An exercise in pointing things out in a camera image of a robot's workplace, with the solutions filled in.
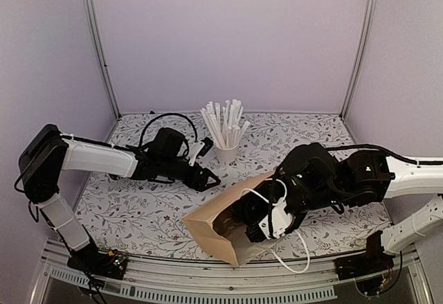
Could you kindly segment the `brown paper bag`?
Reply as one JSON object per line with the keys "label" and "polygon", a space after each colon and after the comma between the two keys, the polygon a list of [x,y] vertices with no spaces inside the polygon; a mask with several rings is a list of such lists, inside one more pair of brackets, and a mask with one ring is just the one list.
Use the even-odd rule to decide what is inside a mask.
{"label": "brown paper bag", "polygon": [[[202,251],[233,267],[240,267],[260,254],[273,250],[283,236],[280,239],[250,242],[245,234],[246,225],[238,218],[238,201],[244,195],[243,189],[257,190],[268,198],[272,187],[271,177],[272,173],[268,172],[236,183],[183,217],[187,230]],[[276,181],[275,199],[286,193],[289,212],[296,189],[289,178]],[[296,223],[292,227],[299,225],[301,220],[296,216]]]}

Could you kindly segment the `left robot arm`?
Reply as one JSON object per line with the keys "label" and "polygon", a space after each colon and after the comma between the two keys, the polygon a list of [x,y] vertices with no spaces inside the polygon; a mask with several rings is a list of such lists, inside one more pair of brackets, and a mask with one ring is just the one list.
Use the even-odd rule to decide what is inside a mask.
{"label": "left robot arm", "polygon": [[150,142],[119,146],[64,134],[57,125],[47,124],[19,157],[15,190],[37,207],[77,262],[88,272],[96,272],[103,259],[73,212],[80,193],[63,192],[73,187],[68,174],[73,173],[81,184],[89,174],[101,173],[159,184],[179,181],[204,192],[220,184],[217,175],[197,162],[212,146],[209,138],[189,143],[182,133],[168,127],[161,128]]}

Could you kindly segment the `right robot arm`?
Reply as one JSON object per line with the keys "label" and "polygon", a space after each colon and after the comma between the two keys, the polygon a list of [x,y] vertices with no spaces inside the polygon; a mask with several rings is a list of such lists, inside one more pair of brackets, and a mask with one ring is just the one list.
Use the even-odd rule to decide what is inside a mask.
{"label": "right robot arm", "polygon": [[347,207],[365,206],[402,195],[432,194],[424,207],[376,236],[358,259],[371,274],[385,255],[442,225],[442,160],[412,159],[370,144],[352,146],[354,153],[339,161],[334,148],[311,143],[295,147],[274,173],[254,188],[245,188],[233,204],[246,226],[250,242],[279,239],[299,228],[306,214],[330,207],[342,214]]}

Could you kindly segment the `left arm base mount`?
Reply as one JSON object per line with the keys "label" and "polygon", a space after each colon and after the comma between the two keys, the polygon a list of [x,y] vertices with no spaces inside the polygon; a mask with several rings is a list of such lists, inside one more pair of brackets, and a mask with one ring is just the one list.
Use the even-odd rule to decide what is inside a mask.
{"label": "left arm base mount", "polygon": [[117,249],[99,250],[91,236],[85,246],[74,250],[67,246],[70,258],[67,266],[87,275],[122,280],[127,268],[127,254]]}

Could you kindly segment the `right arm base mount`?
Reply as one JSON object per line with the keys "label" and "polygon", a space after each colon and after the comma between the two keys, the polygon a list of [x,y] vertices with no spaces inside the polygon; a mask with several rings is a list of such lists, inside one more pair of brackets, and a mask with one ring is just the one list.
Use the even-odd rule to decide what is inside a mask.
{"label": "right arm base mount", "polygon": [[403,268],[403,255],[400,252],[400,265],[397,276],[392,279],[394,257],[384,253],[381,243],[382,231],[376,231],[366,239],[366,250],[353,256],[334,260],[335,272],[339,280],[348,280],[369,274],[387,271],[385,276],[358,280],[354,284],[358,292],[366,298],[379,297],[389,292],[398,282]]}

